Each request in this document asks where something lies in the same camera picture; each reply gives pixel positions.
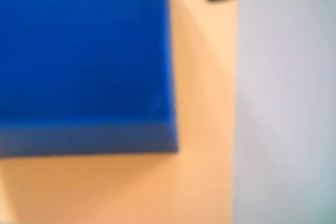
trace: beige surface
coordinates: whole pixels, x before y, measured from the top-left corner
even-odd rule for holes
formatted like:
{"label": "beige surface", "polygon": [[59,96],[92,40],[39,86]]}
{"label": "beige surface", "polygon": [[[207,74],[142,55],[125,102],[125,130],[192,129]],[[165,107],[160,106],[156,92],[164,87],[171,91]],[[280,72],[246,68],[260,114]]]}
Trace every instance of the beige surface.
{"label": "beige surface", "polygon": [[0,162],[0,220],[230,222],[236,1],[172,0],[180,153]]}

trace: gray wall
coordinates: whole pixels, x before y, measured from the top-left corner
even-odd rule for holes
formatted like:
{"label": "gray wall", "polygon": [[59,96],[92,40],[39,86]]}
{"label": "gray wall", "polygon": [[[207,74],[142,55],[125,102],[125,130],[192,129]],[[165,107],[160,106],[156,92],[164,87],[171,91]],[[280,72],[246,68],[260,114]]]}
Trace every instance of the gray wall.
{"label": "gray wall", "polygon": [[234,224],[336,223],[336,0],[239,0]]}

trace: blue box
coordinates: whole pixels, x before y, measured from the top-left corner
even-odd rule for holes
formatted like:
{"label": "blue box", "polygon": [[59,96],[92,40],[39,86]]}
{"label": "blue box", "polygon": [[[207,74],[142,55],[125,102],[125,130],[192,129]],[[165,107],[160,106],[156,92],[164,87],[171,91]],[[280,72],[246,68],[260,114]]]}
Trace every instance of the blue box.
{"label": "blue box", "polygon": [[168,0],[0,0],[0,157],[177,151]]}

